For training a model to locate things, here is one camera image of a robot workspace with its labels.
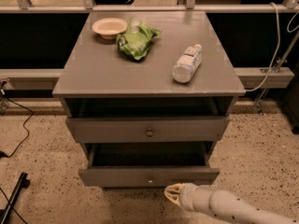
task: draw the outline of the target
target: nightstand top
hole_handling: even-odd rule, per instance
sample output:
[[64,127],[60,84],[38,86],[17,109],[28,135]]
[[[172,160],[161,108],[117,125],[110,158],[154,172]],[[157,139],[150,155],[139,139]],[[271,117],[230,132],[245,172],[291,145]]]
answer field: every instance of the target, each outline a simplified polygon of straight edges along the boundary
[[[107,17],[137,17],[161,30],[147,57],[135,62],[118,51],[115,40],[92,30]],[[172,78],[172,68],[191,45],[203,48],[202,63],[187,84]],[[206,13],[201,11],[93,12],[87,19],[54,89],[55,97],[239,96],[245,90]]]

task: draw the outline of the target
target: green plastic bag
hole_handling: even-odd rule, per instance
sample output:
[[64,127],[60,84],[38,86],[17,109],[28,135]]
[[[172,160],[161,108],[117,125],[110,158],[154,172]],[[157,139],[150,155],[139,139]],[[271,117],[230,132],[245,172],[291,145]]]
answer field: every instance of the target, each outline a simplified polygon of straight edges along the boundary
[[116,37],[118,49],[135,60],[140,60],[147,55],[151,39],[161,32],[137,18],[131,18],[126,33]]

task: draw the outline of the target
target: cabinet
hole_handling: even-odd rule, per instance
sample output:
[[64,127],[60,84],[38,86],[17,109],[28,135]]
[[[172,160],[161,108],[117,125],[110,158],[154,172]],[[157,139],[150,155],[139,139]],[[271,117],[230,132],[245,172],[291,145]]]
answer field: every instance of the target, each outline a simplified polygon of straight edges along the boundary
[[[115,41],[93,33],[95,21],[111,16],[135,16],[162,30],[144,60],[130,60]],[[172,67],[196,43],[202,65],[191,82],[179,84]],[[105,188],[211,184],[220,169],[210,167],[209,157],[244,93],[200,11],[91,13],[53,91],[88,159],[81,179]]]

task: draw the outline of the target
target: white bottle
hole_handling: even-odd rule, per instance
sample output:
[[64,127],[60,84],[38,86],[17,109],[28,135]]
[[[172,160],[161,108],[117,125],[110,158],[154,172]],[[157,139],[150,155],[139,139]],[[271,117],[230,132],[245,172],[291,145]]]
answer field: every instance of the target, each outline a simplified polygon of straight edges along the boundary
[[202,46],[196,44],[186,48],[172,69],[172,77],[179,83],[187,83],[191,80],[197,67],[202,61]]

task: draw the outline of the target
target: power cord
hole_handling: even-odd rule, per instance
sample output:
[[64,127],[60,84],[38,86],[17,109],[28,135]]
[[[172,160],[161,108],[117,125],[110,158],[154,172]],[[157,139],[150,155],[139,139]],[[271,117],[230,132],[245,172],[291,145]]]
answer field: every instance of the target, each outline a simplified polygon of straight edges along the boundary
[[19,106],[19,107],[21,107],[21,108],[24,108],[24,109],[26,109],[26,110],[28,110],[29,112],[30,112],[30,115],[29,115],[29,117],[25,120],[25,122],[22,124],[22,127],[26,130],[26,132],[27,132],[27,134],[26,134],[26,136],[19,142],[19,144],[17,145],[17,147],[13,150],[13,152],[10,154],[10,155],[8,155],[8,154],[6,154],[5,152],[3,152],[3,151],[0,151],[0,159],[2,158],[2,157],[4,157],[4,158],[11,158],[14,154],[15,154],[15,152],[18,150],[18,148],[21,146],[21,144],[29,137],[29,135],[30,135],[30,131],[26,128],[26,126],[25,126],[25,124],[28,122],[28,120],[34,115],[34,111],[32,111],[30,108],[28,108],[28,107],[25,107],[24,105],[20,105],[20,104],[18,104],[18,103],[16,103],[16,102],[14,102],[14,101],[12,101],[12,100],[10,100],[9,98],[7,98],[6,96],[5,96],[5,93],[4,93],[4,91],[3,91],[3,87],[5,86],[5,84],[6,84],[7,82],[6,81],[2,81],[2,84],[1,84],[1,92],[2,92],[2,94],[3,94],[3,97],[5,98],[5,99],[7,99],[8,101],[10,101],[11,103],[13,103],[13,104],[15,104],[15,105],[17,105],[17,106]]
[[252,91],[256,91],[258,89],[260,89],[262,87],[262,85],[265,83],[265,81],[268,79],[268,76],[270,75],[271,73],[271,68],[273,66],[273,63],[274,63],[274,60],[275,58],[277,57],[277,54],[278,54],[278,49],[280,47],[280,26],[279,26],[279,15],[278,15],[278,8],[276,6],[275,3],[270,3],[270,5],[274,8],[275,12],[276,12],[276,18],[277,18],[277,29],[278,29],[278,44],[277,44],[277,48],[274,52],[274,55],[272,57],[272,61],[271,63],[269,64],[269,68],[268,68],[268,72],[267,74],[265,75],[263,81],[260,83],[260,85],[258,85],[256,88],[254,89],[251,89],[251,90],[245,90],[246,92],[252,92]]
[[[4,195],[4,197],[6,198],[8,204],[11,206],[11,203],[10,203],[7,195],[4,193],[4,191],[2,190],[1,187],[0,187],[0,191],[2,192],[2,194]],[[17,214],[17,216],[22,220],[23,223],[28,224],[28,222],[25,221],[23,217],[21,217],[21,215],[16,211],[16,209],[14,207],[12,207],[12,210]]]
[[299,28],[299,25],[297,25],[294,29],[290,30],[291,23],[294,20],[294,18],[298,15],[298,13],[299,13],[299,11],[297,11],[296,14],[292,16],[292,18],[290,19],[290,21],[288,23],[287,31],[289,34],[296,31]]

